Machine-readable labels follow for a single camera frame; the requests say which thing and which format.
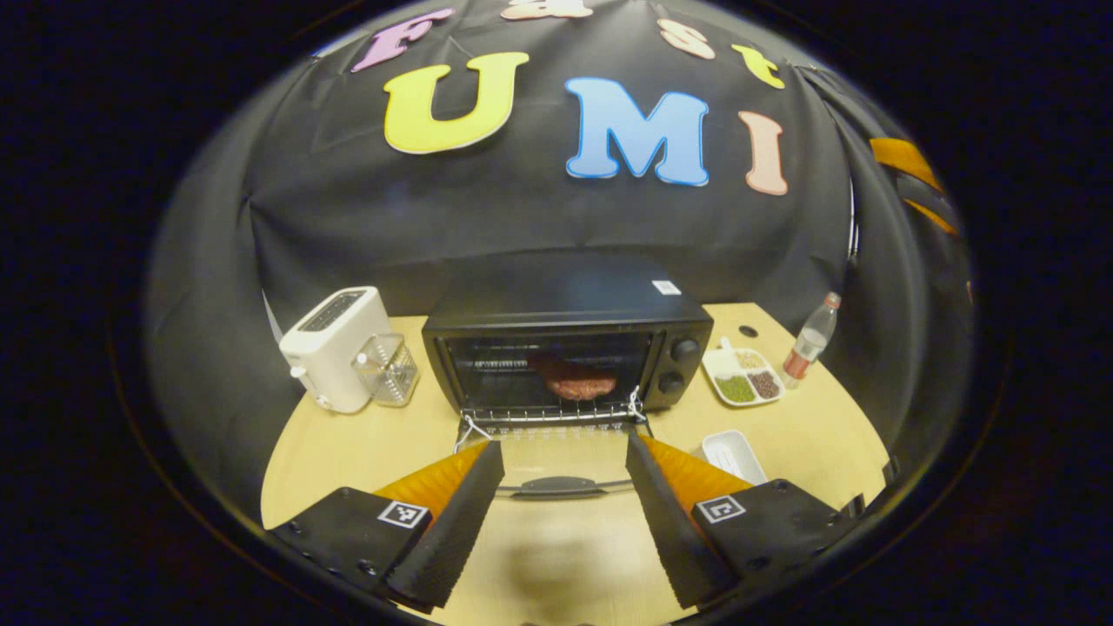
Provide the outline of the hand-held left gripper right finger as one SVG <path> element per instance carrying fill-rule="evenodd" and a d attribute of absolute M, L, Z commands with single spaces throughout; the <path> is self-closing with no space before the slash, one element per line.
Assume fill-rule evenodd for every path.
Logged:
<path fill-rule="evenodd" d="M 628 437 L 626 469 L 684 609 L 790 586 L 857 519 L 791 481 L 751 485 L 641 433 Z"/>

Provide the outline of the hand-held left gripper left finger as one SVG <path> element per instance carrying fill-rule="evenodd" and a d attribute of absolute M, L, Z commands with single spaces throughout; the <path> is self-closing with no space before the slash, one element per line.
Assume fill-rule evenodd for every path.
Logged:
<path fill-rule="evenodd" d="M 483 441 L 374 492 L 335 489 L 273 532 L 363 593 L 441 609 L 503 477 L 501 444 Z"/>

